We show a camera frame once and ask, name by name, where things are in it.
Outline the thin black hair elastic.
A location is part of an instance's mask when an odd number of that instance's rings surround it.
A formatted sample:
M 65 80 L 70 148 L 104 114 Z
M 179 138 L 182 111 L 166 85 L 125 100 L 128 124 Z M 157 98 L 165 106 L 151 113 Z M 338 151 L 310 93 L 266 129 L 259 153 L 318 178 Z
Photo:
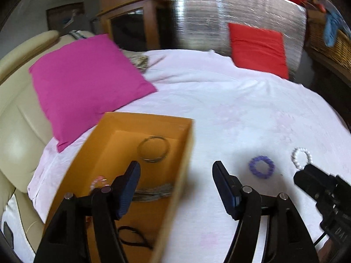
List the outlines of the thin black hair elastic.
M 142 247 L 153 250 L 154 247 L 149 243 L 143 233 L 130 226 L 121 226 L 117 229 L 120 241 L 127 246 Z

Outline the orange cardboard box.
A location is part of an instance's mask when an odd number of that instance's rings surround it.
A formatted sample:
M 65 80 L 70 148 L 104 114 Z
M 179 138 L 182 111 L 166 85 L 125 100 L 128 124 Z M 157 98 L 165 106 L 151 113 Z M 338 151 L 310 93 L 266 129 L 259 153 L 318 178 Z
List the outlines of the orange cardboard box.
M 193 147 L 193 121 L 107 113 L 67 170 L 36 262 L 160 262 Z

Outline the pink white blanket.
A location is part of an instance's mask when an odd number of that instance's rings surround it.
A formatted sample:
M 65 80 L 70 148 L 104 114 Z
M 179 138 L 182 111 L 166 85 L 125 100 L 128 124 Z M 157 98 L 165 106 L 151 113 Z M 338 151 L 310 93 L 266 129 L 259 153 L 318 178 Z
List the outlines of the pink white blanket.
M 122 112 L 194 120 L 189 178 L 163 262 L 222 262 L 236 223 L 212 180 L 221 160 L 262 194 L 291 196 L 313 239 L 321 234 L 314 202 L 294 186 L 290 155 L 302 147 L 316 166 L 350 179 L 350 132 L 317 93 L 269 73 L 241 69 L 213 52 L 155 50 L 141 73 L 156 92 Z

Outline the beige leather sofa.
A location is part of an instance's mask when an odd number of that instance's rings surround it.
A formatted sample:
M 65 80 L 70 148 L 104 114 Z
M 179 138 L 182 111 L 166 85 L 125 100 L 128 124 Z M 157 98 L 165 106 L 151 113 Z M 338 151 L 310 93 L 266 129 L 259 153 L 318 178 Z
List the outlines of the beige leather sofa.
M 29 69 L 47 53 L 92 36 L 86 31 L 60 36 L 50 30 L 1 58 L 1 237 L 22 262 L 33 262 L 45 221 L 62 197 L 57 190 L 86 139 L 83 135 L 66 152 L 57 152 Z

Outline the magenta pillow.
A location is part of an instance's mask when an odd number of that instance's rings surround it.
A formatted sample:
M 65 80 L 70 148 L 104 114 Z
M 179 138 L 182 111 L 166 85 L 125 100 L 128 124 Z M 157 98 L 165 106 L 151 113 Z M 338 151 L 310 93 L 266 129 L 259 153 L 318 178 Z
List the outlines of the magenta pillow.
M 58 152 L 95 126 L 106 112 L 156 92 L 106 34 L 47 53 L 29 73 Z

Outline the floral patterned cushion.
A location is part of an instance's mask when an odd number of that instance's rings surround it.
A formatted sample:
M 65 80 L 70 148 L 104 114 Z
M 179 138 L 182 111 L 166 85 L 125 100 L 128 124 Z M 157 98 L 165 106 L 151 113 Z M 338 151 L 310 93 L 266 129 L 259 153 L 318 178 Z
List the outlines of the floral patterned cushion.
M 129 50 L 121 50 L 124 56 L 141 72 L 144 73 L 149 67 L 149 56 L 143 52 L 133 52 Z

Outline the red pillow on bed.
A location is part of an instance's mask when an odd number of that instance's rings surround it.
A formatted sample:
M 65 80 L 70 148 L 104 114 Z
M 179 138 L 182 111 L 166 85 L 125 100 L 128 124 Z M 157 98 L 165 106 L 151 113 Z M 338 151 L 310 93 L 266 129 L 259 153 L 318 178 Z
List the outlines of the red pillow on bed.
M 289 79 L 282 33 L 237 23 L 228 29 L 235 66 Z

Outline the blue cloth in basket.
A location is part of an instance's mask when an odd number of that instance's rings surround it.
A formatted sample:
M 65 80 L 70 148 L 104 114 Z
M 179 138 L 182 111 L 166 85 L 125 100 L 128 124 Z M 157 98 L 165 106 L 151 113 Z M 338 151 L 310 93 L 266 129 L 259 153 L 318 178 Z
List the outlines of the blue cloth in basket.
M 332 48 L 335 45 L 337 32 L 342 26 L 342 18 L 336 12 L 327 14 L 326 23 L 324 27 L 324 43 L 328 48 Z

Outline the wooden cabinet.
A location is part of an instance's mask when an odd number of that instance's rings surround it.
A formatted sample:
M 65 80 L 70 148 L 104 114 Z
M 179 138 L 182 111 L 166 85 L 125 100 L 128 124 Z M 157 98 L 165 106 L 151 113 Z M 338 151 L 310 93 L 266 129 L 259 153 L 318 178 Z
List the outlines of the wooden cabinet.
M 172 47 L 169 0 L 99 0 L 103 31 L 121 49 L 143 52 Z

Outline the silver foil insulation panel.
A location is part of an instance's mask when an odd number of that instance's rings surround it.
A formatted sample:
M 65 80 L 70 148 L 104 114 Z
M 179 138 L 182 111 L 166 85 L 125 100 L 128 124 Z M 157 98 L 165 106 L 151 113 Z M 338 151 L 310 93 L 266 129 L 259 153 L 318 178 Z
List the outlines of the silver foil insulation panel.
M 306 10 L 288 0 L 170 0 L 177 49 L 231 55 L 229 23 L 282 33 L 289 79 L 298 71 L 306 32 Z

